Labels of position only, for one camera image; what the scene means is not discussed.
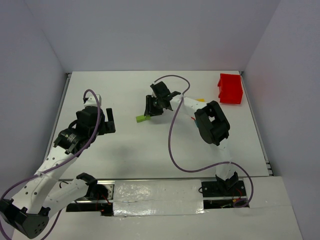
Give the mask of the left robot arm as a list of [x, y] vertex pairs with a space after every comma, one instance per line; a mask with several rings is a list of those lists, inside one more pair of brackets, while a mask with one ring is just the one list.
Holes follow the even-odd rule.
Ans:
[[24, 187], [10, 199], [0, 198], [0, 215], [29, 239], [39, 236], [50, 218], [79, 198], [107, 200], [109, 190], [87, 173], [77, 175], [67, 186], [53, 192], [62, 174], [97, 136], [115, 133], [113, 110], [87, 106], [76, 112], [68, 128], [62, 130], [37, 172], [18, 182]]

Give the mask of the red plastic bin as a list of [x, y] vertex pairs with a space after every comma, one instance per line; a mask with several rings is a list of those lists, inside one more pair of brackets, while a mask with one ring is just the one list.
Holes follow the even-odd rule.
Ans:
[[219, 102], [222, 104], [240, 105], [243, 98], [241, 76], [239, 74], [221, 73], [217, 84]]

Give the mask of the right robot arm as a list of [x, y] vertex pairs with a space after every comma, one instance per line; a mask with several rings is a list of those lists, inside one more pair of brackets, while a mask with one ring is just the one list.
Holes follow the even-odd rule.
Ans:
[[[184, 94], [178, 91], [170, 92], [162, 81], [154, 82], [150, 87], [152, 94], [146, 96], [145, 116], [160, 116], [164, 110], [175, 111], [168, 133], [168, 152], [174, 166], [185, 173], [197, 173], [215, 167], [217, 189], [221, 194], [231, 194], [239, 177], [238, 173], [232, 170], [230, 152], [227, 149], [230, 124], [219, 103], [214, 100], [201, 102], [184, 97]], [[200, 137], [205, 143], [215, 146], [221, 156], [221, 162], [196, 170], [183, 169], [175, 162], [171, 149], [171, 135], [179, 112], [194, 118]]]

